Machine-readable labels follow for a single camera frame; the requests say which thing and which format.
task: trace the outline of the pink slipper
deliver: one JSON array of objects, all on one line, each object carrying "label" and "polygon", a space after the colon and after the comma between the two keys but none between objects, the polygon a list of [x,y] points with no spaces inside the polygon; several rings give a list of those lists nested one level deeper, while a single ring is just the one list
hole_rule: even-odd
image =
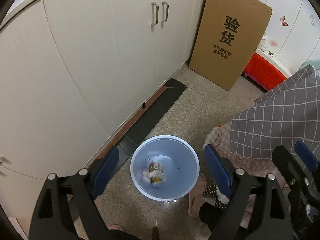
[{"label": "pink slipper", "polygon": [[109,230],[120,230],[120,231],[125,232],[124,229],[119,225],[112,225],[112,226],[108,227],[108,229]]},{"label": "pink slipper", "polygon": [[200,207],[204,204],[203,200],[203,192],[207,188],[207,181],[203,174],[199,174],[198,180],[193,187],[193,189],[189,192],[189,208],[188,214],[191,217],[198,217]]}]

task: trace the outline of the red butterfly sticker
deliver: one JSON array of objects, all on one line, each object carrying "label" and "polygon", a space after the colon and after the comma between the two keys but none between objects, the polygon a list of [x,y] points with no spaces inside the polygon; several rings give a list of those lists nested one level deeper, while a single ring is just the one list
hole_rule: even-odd
[{"label": "red butterfly sticker", "polygon": [[287,24],[284,20],[285,20],[285,16],[280,18],[280,22],[282,22],[281,25],[282,26],[289,26],[289,24]]}]

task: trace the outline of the cardboard box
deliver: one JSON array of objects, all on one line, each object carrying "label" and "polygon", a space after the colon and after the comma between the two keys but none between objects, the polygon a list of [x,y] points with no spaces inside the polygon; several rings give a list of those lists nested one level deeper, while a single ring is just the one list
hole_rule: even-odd
[{"label": "cardboard box", "polygon": [[189,68],[229,91],[258,47],[271,13],[258,0],[206,0]]}]

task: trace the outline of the silver screw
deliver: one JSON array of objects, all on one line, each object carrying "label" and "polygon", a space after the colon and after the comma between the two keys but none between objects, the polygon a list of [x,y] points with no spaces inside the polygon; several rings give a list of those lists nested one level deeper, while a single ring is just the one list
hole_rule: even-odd
[{"label": "silver screw", "polygon": [[241,168],[236,169],[236,174],[238,175],[243,175],[244,174],[244,170]]},{"label": "silver screw", "polygon": [[269,174],[268,174],[268,179],[270,179],[270,180],[275,180],[275,178],[276,178],[276,176],[273,175],[272,173],[269,173]]},{"label": "silver screw", "polygon": [[292,186],[292,185],[294,185],[296,183],[296,180],[295,179],[292,179],[292,180],[290,180],[290,186]]},{"label": "silver screw", "polygon": [[311,207],[309,204],[306,206],[306,212],[307,212],[307,214],[310,214],[310,212],[311,212]]},{"label": "silver screw", "polygon": [[88,174],[88,170],[87,169],[81,169],[81,170],[79,170],[79,174],[81,176],[87,175]]},{"label": "silver screw", "polygon": [[49,176],[48,176],[48,179],[49,180],[53,180],[53,179],[55,179],[56,178],[56,174],[54,174],[54,173],[51,173],[51,174],[49,174]]}]

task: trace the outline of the metal handle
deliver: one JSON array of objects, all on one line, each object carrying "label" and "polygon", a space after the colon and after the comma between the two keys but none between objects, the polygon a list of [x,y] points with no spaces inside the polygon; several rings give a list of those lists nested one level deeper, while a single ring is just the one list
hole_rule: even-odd
[{"label": "metal handle", "polygon": [[155,2],[152,2],[151,5],[155,5],[156,6],[156,23],[151,23],[151,27],[155,26],[156,24],[158,24],[158,18],[159,18],[159,5],[157,5]]},{"label": "metal handle", "polygon": [[162,20],[161,23],[164,23],[168,20],[168,14],[169,14],[169,4],[167,2],[162,2],[163,5],[167,6],[167,12],[165,13],[165,20]]}]

